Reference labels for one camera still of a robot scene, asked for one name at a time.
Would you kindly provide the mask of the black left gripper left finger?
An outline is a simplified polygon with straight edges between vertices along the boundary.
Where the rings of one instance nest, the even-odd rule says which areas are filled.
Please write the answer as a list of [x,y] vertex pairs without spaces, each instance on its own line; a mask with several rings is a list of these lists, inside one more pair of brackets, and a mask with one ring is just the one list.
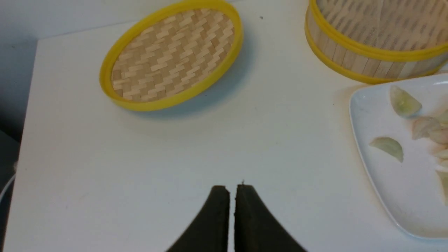
[[228,247],[230,193],[215,185],[184,233],[168,252],[226,252]]

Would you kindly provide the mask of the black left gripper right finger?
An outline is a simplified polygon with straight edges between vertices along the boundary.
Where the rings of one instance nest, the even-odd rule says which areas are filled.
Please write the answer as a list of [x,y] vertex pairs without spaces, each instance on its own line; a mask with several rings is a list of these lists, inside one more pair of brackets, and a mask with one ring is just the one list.
[[237,185],[235,252],[305,252],[259,197],[252,185]]

